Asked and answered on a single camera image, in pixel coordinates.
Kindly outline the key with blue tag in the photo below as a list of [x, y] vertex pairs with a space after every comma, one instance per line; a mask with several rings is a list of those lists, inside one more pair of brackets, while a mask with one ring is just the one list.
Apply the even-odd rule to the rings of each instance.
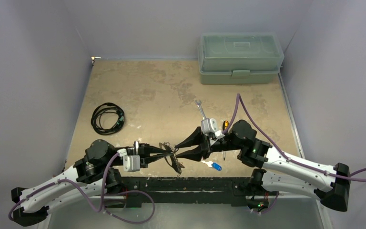
[[206, 164], [208, 167], [213, 168], [213, 169], [215, 169], [217, 171], [221, 171], [222, 170], [222, 167], [219, 164], [215, 163], [215, 162], [212, 162], [212, 161], [204, 161], [204, 160], [201, 160], [201, 162], [204, 163], [204, 164]]

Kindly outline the grey key holder plate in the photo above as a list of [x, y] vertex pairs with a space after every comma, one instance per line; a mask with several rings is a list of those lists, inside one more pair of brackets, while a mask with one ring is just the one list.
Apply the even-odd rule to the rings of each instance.
[[179, 177], [182, 174], [182, 169], [185, 167], [181, 162], [178, 161], [176, 157], [176, 152], [178, 151], [178, 149], [175, 149], [173, 146], [171, 146], [169, 142], [159, 143], [159, 147], [172, 152], [172, 155], [169, 156], [170, 162], [168, 161], [167, 157], [165, 157], [165, 161], [171, 168], [173, 168], [173, 170], [177, 173], [177, 176]]

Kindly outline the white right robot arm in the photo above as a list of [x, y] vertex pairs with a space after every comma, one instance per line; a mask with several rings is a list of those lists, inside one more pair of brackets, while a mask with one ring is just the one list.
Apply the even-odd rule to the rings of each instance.
[[254, 169], [248, 182], [252, 193], [295, 193], [315, 198], [332, 210], [348, 210], [350, 172], [347, 165], [324, 165], [281, 153], [276, 146], [256, 138], [256, 134], [245, 120], [235, 122], [226, 134], [220, 130], [206, 133], [197, 127], [175, 146], [178, 149], [193, 146], [194, 149], [179, 153], [177, 158], [202, 161], [214, 152], [238, 150], [237, 159]]

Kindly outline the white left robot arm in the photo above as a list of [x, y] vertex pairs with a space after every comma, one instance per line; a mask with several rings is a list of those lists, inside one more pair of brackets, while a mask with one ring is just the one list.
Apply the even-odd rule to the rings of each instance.
[[95, 140], [82, 159], [59, 175], [32, 188], [14, 188], [11, 198], [15, 205], [8, 218], [21, 226], [31, 226], [44, 221], [57, 207], [79, 198], [85, 199], [95, 212], [115, 217], [104, 205], [105, 195], [126, 197], [129, 193], [139, 193], [137, 189], [127, 190], [116, 167], [135, 172], [167, 156], [173, 156], [173, 150], [167, 147], [139, 142], [114, 147], [105, 140]]

